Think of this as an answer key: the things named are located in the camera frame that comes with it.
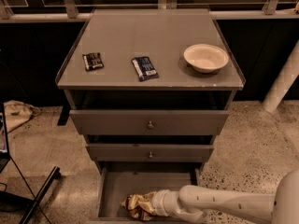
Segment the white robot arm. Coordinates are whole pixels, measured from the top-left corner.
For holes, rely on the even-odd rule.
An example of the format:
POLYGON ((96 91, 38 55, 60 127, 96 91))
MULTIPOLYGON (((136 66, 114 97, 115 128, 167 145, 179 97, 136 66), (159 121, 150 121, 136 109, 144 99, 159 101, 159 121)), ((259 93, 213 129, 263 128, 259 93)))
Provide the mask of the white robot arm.
MULTIPOLYGON (((208 74, 222 72, 231 60, 244 80, 234 55, 228 50, 197 44, 187 47, 183 57, 194 70, 208 74)), ((280 180, 276 192, 267 194, 194 185, 183 186, 179 191, 162 189, 154 192, 150 207, 157 216, 176 217, 191 223, 201 223, 204 211, 214 209, 257 224, 298 224, 298 176, 298 169, 289 172, 280 180)))

